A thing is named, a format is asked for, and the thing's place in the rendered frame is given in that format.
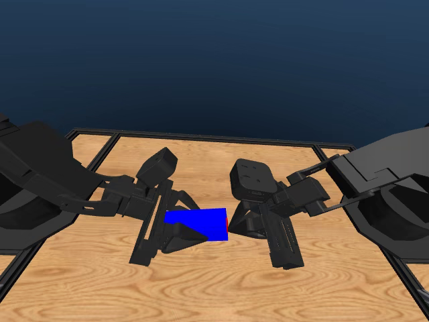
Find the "blue hollow socket block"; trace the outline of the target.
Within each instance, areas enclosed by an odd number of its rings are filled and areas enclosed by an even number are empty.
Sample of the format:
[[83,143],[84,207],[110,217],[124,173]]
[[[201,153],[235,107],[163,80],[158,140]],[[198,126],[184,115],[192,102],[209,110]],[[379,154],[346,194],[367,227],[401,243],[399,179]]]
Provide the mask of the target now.
[[167,211],[165,223],[183,223],[184,225],[208,237],[208,241],[227,241],[225,227],[225,208]]

